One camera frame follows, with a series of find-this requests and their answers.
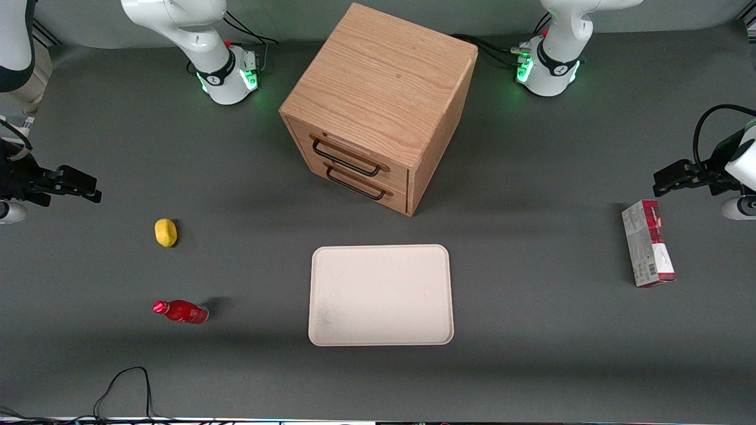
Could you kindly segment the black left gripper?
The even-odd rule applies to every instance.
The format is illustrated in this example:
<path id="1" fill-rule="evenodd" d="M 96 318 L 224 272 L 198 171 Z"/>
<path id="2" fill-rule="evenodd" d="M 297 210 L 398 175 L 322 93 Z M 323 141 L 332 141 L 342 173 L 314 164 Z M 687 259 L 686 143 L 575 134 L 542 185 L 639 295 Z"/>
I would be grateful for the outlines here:
<path id="1" fill-rule="evenodd" d="M 654 173 L 653 194 L 663 197 L 672 191 L 707 186 L 713 197 L 731 191 L 742 194 L 742 183 L 725 170 L 726 164 L 727 161 L 710 158 L 705 172 L 688 159 L 673 162 Z"/>

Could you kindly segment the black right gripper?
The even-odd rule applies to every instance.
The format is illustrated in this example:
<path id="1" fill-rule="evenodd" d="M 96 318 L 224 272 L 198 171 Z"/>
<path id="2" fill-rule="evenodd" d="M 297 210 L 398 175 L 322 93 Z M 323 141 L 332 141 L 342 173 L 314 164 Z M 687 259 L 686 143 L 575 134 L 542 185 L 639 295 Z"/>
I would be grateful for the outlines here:
<path id="1" fill-rule="evenodd" d="M 28 201 L 39 205 L 35 194 L 28 194 L 27 188 L 40 167 L 34 156 L 27 155 L 18 161 L 11 161 L 7 155 L 1 159 L 1 199 L 2 201 Z M 59 166 L 55 171 L 43 170 L 41 178 L 35 180 L 35 190 L 49 195 L 71 195 L 83 197 L 94 204 L 102 202 L 102 192 L 96 188 L 97 179 L 72 166 Z"/>

